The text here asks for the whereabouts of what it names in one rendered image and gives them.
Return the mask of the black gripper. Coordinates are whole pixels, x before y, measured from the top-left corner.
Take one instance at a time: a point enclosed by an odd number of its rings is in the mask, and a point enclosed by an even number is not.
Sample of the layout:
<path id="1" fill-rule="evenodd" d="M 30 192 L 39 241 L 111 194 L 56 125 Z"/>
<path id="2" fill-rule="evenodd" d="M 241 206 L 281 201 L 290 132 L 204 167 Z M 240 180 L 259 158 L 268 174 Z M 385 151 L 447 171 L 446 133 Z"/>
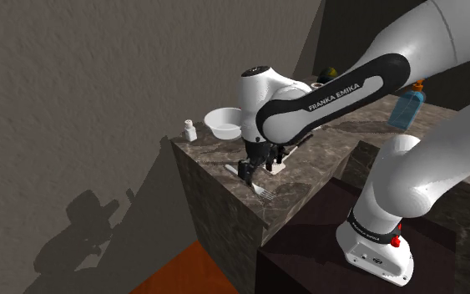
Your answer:
<path id="1" fill-rule="evenodd" d="M 276 162 L 280 164 L 285 148 L 281 145 L 271 145 L 267 141 L 250 142 L 245 141 L 247 158 L 238 161 L 237 175 L 245 182 L 251 183 L 256 167 L 253 164 L 263 164 L 268 171 L 272 171 L 272 166 Z"/>

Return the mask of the silver fork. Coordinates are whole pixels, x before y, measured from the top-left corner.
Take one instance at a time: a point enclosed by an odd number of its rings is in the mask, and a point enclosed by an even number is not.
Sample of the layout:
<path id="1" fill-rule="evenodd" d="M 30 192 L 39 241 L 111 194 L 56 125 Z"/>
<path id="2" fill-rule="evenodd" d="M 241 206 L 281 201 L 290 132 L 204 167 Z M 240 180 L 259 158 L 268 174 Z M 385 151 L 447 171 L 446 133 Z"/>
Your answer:
<path id="1" fill-rule="evenodd" d="M 225 165 L 225 168 L 240 180 L 240 177 L 238 176 L 238 170 L 235 167 L 233 167 L 232 165 Z M 250 188 L 258 196 L 264 198 L 265 200 L 274 200 L 276 198 L 276 195 L 274 195 L 273 193 L 269 192 L 268 190 L 264 189 L 261 186 L 258 186 L 256 184 L 254 184 L 254 183 L 252 183 L 250 185 Z"/>

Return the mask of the white bowl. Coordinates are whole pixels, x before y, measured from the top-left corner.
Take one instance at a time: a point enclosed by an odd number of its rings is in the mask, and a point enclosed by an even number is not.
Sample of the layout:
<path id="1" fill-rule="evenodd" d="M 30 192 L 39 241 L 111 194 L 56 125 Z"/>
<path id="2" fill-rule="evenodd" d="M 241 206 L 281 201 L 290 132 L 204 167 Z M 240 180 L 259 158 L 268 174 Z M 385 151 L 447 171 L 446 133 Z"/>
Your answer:
<path id="1" fill-rule="evenodd" d="M 217 139 L 231 140 L 241 136 L 241 110 L 238 108 L 214 109 L 204 117 L 204 123 Z"/>

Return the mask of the white salt shaker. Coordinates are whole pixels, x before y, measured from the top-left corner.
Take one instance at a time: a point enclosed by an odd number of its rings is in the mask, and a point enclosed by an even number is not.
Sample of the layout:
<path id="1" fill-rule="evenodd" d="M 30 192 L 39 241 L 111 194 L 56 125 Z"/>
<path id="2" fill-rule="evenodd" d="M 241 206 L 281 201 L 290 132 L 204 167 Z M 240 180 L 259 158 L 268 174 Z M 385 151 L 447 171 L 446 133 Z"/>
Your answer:
<path id="1" fill-rule="evenodd" d="M 194 127 L 191 119 L 187 119 L 184 122 L 184 136 L 189 142 L 197 140 L 196 128 Z"/>

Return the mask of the dark robot stand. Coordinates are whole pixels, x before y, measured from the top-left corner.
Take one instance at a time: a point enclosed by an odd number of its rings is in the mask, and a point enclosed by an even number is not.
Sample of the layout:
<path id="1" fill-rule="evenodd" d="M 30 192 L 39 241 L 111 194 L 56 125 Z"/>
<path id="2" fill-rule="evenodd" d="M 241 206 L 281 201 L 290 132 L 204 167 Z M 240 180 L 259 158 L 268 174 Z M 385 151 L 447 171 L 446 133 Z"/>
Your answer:
<path id="1" fill-rule="evenodd" d="M 419 217 L 402 221 L 414 257 L 406 286 L 349 264 L 336 242 L 360 189 L 331 179 L 257 251 L 255 294 L 454 294 L 456 234 Z"/>

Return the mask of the dark green round fruit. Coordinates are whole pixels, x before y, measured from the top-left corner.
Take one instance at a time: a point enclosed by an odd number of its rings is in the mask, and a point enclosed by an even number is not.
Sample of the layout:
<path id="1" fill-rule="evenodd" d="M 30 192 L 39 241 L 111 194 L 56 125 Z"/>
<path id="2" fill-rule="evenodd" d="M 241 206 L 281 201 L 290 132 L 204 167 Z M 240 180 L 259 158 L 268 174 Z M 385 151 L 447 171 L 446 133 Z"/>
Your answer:
<path id="1" fill-rule="evenodd" d="M 338 76 L 338 72 L 333 67 L 327 67 L 321 70 L 316 82 L 326 84 Z"/>

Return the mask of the blue pump bottle orange top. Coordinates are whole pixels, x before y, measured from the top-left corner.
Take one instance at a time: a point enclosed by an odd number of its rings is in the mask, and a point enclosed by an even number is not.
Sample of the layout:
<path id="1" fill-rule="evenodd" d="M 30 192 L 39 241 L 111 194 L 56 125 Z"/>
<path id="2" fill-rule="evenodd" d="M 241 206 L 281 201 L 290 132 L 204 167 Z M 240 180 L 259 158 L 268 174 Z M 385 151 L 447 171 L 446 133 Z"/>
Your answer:
<path id="1" fill-rule="evenodd" d="M 387 121 L 390 126 L 403 130 L 409 129 L 425 102 L 426 96 L 422 92 L 422 83 L 423 79 L 416 81 L 409 91 L 399 97 Z"/>

